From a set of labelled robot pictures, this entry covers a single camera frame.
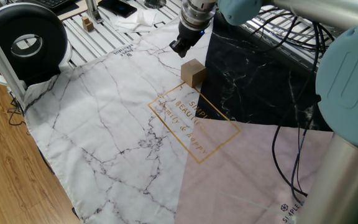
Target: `cable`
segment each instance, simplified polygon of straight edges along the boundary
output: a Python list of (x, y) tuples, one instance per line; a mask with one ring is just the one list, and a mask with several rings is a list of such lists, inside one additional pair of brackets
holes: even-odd
[(268, 13), (268, 12), (273, 12), (273, 11), (278, 11), (278, 10), (282, 10), (282, 9), (279, 9), (279, 8), (273, 8), (273, 9), (269, 9), (269, 10), (266, 10), (266, 11), (260, 12), (258, 15), (263, 15), (263, 14), (265, 14), (265, 13)]
[(267, 49), (267, 50), (254, 50), (256, 52), (261, 52), (261, 53), (266, 53), (266, 52), (269, 52), (271, 50), (274, 50), (274, 49), (277, 49), (279, 48), (279, 46), (283, 45), (285, 43), (285, 41), (287, 41), (288, 39), (288, 36), (290, 35), (291, 33), (291, 30), (295, 27), (295, 23), (296, 23), (296, 20), (298, 20), (298, 16), (295, 16), (292, 20), (292, 24), (290, 26), (290, 29), (289, 31), (287, 32), (287, 34), (285, 35), (285, 37), (280, 41), (280, 43), (278, 43), (276, 46), (270, 48), (270, 49)]
[(323, 53), (325, 53), (327, 51), (327, 48), (326, 48), (326, 42), (324, 41), (324, 34), (323, 34), (323, 30), (322, 30), (322, 25), (318, 24), (317, 28), (318, 28), (318, 32), (319, 32), (320, 38), (321, 38), (321, 46), (323, 48)]
[[(300, 144), (300, 135), (301, 135), (301, 126), (298, 125), (298, 153), (299, 153), (299, 155), (300, 155), (301, 149), (302, 149), (301, 144)], [(299, 190), (303, 191), (301, 184), (299, 183), (299, 164), (300, 164), (300, 158), (298, 161), (298, 167), (296, 168), (296, 182), (298, 183)]]
[(292, 13), (284, 13), (284, 14), (279, 14), (279, 15), (277, 15), (277, 16), (271, 17), (270, 19), (266, 20), (266, 22), (265, 22), (263, 25), (261, 25), (258, 29), (256, 29), (255, 31), (253, 31), (248, 37), (250, 37), (250, 36), (256, 34), (259, 30), (261, 30), (261, 28), (264, 28), (267, 24), (271, 23), (273, 20), (275, 20), (275, 19), (277, 19), (277, 18), (279, 18), (279, 17), (290, 16), (290, 15), (292, 15)]
[[(293, 166), (293, 170), (292, 170), (292, 176), (291, 176), (291, 184), (293, 186), (293, 183), (294, 183), (294, 178), (295, 178), (295, 172), (296, 172), (296, 181), (298, 182), (298, 186), (299, 186), (299, 189), (302, 191), (302, 188), (301, 188), (301, 185), (299, 183), (299, 164), (300, 164), (300, 159), (301, 159), (301, 150), (302, 150), (302, 147), (303, 147), (303, 143), (305, 141), (305, 136), (306, 136), (306, 132), (308, 131), (308, 129), (310, 128), (310, 125), (311, 125), (311, 122), (313, 121), (314, 119), (314, 115), (315, 115), (315, 112), (316, 112), (316, 107), (317, 105), (314, 104), (313, 105), (313, 113), (305, 127), (305, 130), (303, 131), (303, 135), (302, 135), (302, 141), (300, 142), (299, 138), (300, 138), (300, 126), (298, 126), (298, 155), (296, 156), (296, 160), (295, 160), (295, 165)], [(301, 205), (303, 205), (303, 202), (301, 202), (298, 197), (296, 196), (295, 194), (295, 191), (294, 190), (291, 190), (292, 191), (292, 195), (293, 197), (295, 198), (295, 200), (300, 203)]]
[[(317, 24), (314, 22), (313, 23), (313, 27), (314, 27), (314, 33), (316, 34), (316, 45), (319, 46), (320, 43), (319, 43), (319, 38), (318, 38), (318, 28), (317, 28)], [(299, 95), (297, 96), (297, 98), (295, 99), (295, 101), (293, 102), (293, 104), (291, 105), (291, 107), (289, 107), (287, 109), (287, 111), (285, 112), (283, 118), (281, 119), (279, 125), (277, 126), (277, 129), (276, 129), (276, 132), (274, 134), (274, 137), (273, 137), (273, 142), (272, 142), (272, 155), (273, 155), (273, 161), (274, 161), (274, 164), (277, 168), (277, 171), (278, 173), (281, 175), (282, 179), (291, 187), (291, 191), (293, 192), (298, 192), (304, 196), (308, 196), (308, 194), (304, 193), (303, 191), (297, 189), (296, 187), (293, 186), (293, 184), (291, 184), (288, 179), (285, 177), (284, 173), (281, 171), (281, 168), (280, 166), (278, 165), (278, 162), (277, 162), (277, 157), (276, 157), (276, 153), (275, 153), (275, 143), (276, 143), (276, 140), (277, 140), (277, 136), (278, 136), (278, 133), (280, 132), (280, 128), (282, 127), (283, 125), (283, 122), (285, 121), (285, 118), (288, 116), (289, 112), (291, 111), (291, 109), (298, 103), (299, 99), (301, 98), (303, 92), (306, 90), (306, 87), (308, 86), (310, 80), (311, 80), (311, 77), (314, 76), (314, 72), (316, 71), (317, 69), (317, 63), (318, 63), (318, 56), (319, 56), (319, 47), (316, 48), (316, 54), (314, 56), (314, 63), (313, 63), (313, 67), (311, 69), (311, 73), (307, 79), (307, 81), (305, 82), (305, 84), (303, 85), (303, 88), (301, 89)]]
[(16, 113), (17, 111), (18, 111), (18, 109), (14, 109), (13, 112), (12, 112), (12, 111), (9, 111), (9, 109), (8, 109), (8, 111), (7, 111), (8, 113), (12, 113), (12, 114), (11, 114), (11, 117), (9, 118), (9, 124), (12, 125), (12, 126), (19, 126), (19, 125), (25, 124), (24, 121), (20, 122), (19, 124), (14, 124), (14, 123), (12, 123), (13, 115), (14, 115), (14, 114), (21, 114), (21, 113)]
[(335, 38), (333, 37), (333, 35), (332, 35), (324, 26), (321, 26), (321, 29), (328, 35), (328, 37), (329, 37), (332, 41), (335, 41)]

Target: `wooden block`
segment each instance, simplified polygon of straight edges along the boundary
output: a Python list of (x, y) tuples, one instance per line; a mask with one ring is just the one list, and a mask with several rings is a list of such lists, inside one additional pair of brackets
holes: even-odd
[(82, 17), (82, 26), (84, 27), (84, 30), (88, 32), (91, 32), (94, 29), (93, 23), (86, 16)]
[(88, 23), (90, 23), (90, 19), (88, 17), (86, 17), (86, 16), (83, 16), (82, 17), (82, 24), (88, 24)]
[(197, 61), (197, 59), (193, 59), (181, 65), (180, 78), (187, 85), (194, 87), (205, 80), (206, 67)]
[(84, 30), (91, 32), (93, 30), (93, 23), (83, 24)]

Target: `wooden floor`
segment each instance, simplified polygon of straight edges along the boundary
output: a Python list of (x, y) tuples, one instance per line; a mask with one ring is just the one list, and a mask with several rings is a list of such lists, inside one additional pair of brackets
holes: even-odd
[[(10, 126), (11, 97), (0, 85), (0, 223), (80, 223), (27, 128)], [(15, 114), (13, 122), (21, 121)]]

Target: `gold rectangle outline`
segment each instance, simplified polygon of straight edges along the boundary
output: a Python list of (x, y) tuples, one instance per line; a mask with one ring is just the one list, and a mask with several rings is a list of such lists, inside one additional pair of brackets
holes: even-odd
[(168, 130), (172, 133), (172, 135), (178, 140), (178, 142), (186, 149), (186, 151), (192, 156), (192, 158), (198, 163), (201, 164), (202, 162), (204, 162), (207, 158), (209, 158), (210, 156), (212, 156), (216, 151), (218, 151), (223, 145), (225, 145), (226, 143), (228, 143), (230, 140), (232, 140), (235, 136), (237, 136), (241, 130), (231, 121), (229, 120), (229, 118), (227, 118), (224, 114), (222, 114), (209, 100), (206, 99), (206, 97), (201, 94), (196, 88), (194, 88), (197, 93), (200, 94), (200, 96), (202, 96), (220, 115), (223, 116), (224, 119), (226, 119), (227, 121), (229, 121), (236, 129), (237, 129), (237, 133), (234, 134), (233, 136), (231, 136), (228, 140), (226, 140), (224, 143), (218, 145), (218, 147), (212, 152), (210, 153), (208, 156), (206, 156), (204, 159), (202, 159), (201, 161), (197, 160), (197, 158), (193, 155), (193, 153), (191, 153), (191, 151), (182, 143), (181, 140), (179, 140), (178, 136), (169, 128), (169, 126), (165, 123), (165, 121), (163, 121), (163, 119), (160, 117), (160, 115), (157, 114), (157, 112), (151, 107), (151, 104), (155, 103), (159, 98), (162, 98), (164, 96), (166, 96), (168, 93), (172, 92), (173, 90), (176, 90), (177, 88), (181, 87), (183, 84), (185, 84), (185, 82), (183, 82), (182, 84), (176, 86), (175, 88), (173, 88), (172, 90), (166, 92), (165, 94), (157, 97), (153, 102), (149, 103), (147, 106), (149, 106), (149, 108), (155, 113), (155, 115), (157, 115), (157, 117), (160, 119), (160, 121), (165, 125), (165, 127), (168, 128)]

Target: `black marble fabric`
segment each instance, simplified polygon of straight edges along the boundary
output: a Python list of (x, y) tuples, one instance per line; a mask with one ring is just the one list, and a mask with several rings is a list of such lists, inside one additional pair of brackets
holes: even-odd
[[(255, 53), (244, 30), (215, 18), (214, 29), (206, 56), (208, 76), (201, 93), (234, 121), (255, 124), (276, 124), (293, 105), (307, 76), (295, 73), (269, 54)], [(304, 128), (318, 97), (314, 79), (309, 82), (298, 104), (293, 107), (283, 126)], [(199, 107), (210, 118), (223, 119), (206, 100), (200, 97)], [(330, 131), (317, 106), (311, 129)]]

